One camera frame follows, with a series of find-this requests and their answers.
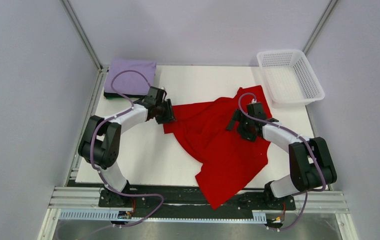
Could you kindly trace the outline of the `red t shirt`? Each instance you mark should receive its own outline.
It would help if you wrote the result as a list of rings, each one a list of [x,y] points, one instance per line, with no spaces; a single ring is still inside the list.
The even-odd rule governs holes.
[[[252,101],[253,93],[272,117],[260,85],[239,88],[234,97],[173,106],[176,121],[164,124],[164,133],[173,134],[182,148],[202,164],[195,179],[205,199],[216,210],[242,190],[267,164],[270,142],[242,139],[236,129],[227,131],[231,117]]]

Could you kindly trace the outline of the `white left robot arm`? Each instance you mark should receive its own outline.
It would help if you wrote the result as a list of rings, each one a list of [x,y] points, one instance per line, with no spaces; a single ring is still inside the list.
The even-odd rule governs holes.
[[[105,117],[93,115],[87,121],[78,154],[97,171],[104,188],[120,207],[128,205],[132,196],[129,181],[116,162],[121,135],[151,119],[159,125],[174,122],[172,102],[166,96],[165,89],[151,86],[146,95],[131,101],[128,109]]]

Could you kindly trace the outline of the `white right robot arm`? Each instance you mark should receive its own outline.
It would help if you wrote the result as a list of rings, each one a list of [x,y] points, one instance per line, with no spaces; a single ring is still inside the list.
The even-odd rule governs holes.
[[[275,118],[267,118],[263,105],[255,102],[247,110],[236,109],[226,129],[236,129],[242,139],[263,139],[277,145],[289,155],[290,173],[265,185],[265,206],[275,209],[283,197],[308,191],[323,191],[337,181],[337,172],[322,137],[306,138],[283,126]]]

